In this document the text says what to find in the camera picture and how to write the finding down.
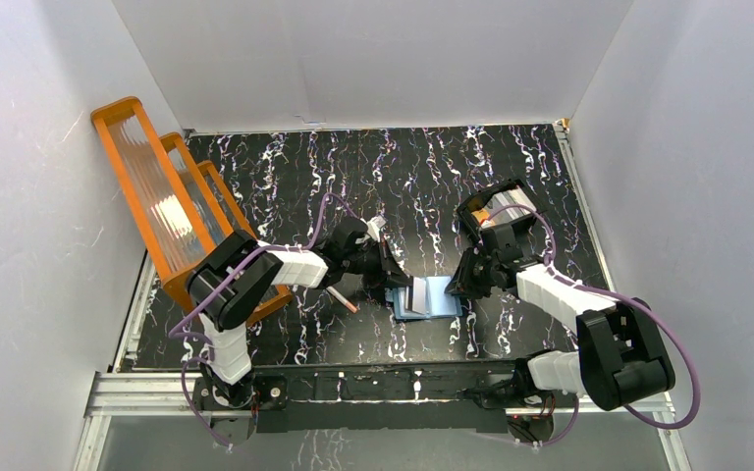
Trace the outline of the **white striped credit card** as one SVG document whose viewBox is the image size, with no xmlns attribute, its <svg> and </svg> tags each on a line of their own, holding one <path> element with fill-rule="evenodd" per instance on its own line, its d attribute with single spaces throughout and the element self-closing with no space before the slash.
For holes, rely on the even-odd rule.
<svg viewBox="0 0 754 471">
<path fill-rule="evenodd" d="M 404 295 L 404 314 L 407 317 L 425 317 L 428 314 L 427 290 L 426 278 L 412 279 L 412 284 L 405 290 Z"/>
</svg>

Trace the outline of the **blue leather card holder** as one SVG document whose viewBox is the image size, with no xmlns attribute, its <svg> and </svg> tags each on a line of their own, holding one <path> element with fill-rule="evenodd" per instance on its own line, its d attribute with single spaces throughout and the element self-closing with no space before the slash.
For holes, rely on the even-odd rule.
<svg viewBox="0 0 754 471">
<path fill-rule="evenodd" d="M 394 318 L 397 321 L 418 321 L 440 318 L 460 317 L 464 314 L 461 300 L 455 295 L 446 292 L 451 281 L 448 276 L 425 277 L 428 283 L 427 307 L 428 314 L 425 317 L 407 317 L 404 314 L 404 295 L 408 287 L 387 288 L 386 300 L 391 305 Z"/>
</svg>

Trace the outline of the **white credit card stack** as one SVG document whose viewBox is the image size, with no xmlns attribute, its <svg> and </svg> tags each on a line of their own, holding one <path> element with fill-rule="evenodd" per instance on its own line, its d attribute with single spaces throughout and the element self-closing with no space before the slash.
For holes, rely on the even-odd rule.
<svg viewBox="0 0 754 471">
<path fill-rule="evenodd" d="M 506 211 L 506 213 L 513 219 L 529 214 L 529 212 L 525 211 L 523 207 L 527 207 L 530 210 L 536 209 L 536 206 L 532 203 L 528 195 L 521 187 L 497 193 L 491 199 L 491 204 L 494 209 L 498 209 L 504 206 L 511 206 L 514 204 L 520 205 L 520 208 L 511 208 Z"/>
</svg>

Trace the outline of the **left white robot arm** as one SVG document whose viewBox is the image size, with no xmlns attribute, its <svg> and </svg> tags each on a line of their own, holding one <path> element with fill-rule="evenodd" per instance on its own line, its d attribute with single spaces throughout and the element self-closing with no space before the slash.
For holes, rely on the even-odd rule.
<svg viewBox="0 0 754 471">
<path fill-rule="evenodd" d="M 308 246 L 259 241 L 243 230 L 229 235 L 190 273 L 186 290 L 208 344 L 205 367 L 218 379 L 216 395 L 231 408 L 249 404 L 254 383 L 246 330 L 271 287 L 325 289 L 346 274 L 367 288 L 409 288 L 409 276 L 381 235 L 384 221 L 345 217 Z"/>
</svg>

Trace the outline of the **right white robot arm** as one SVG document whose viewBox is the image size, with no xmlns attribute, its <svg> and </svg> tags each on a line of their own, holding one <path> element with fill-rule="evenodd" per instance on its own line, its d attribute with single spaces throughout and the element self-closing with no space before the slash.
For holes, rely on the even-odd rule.
<svg viewBox="0 0 754 471">
<path fill-rule="evenodd" d="M 577 338 L 576 351 L 546 349 L 515 362 L 506 387 L 527 406 L 552 392 L 587 395 L 603 410 L 669 391 L 675 373 L 657 325 L 640 307 L 553 275 L 529 253 L 529 222 L 489 224 L 462 254 L 445 292 L 480 299 L 493 288 L 549 314 Z"/>
</svg>

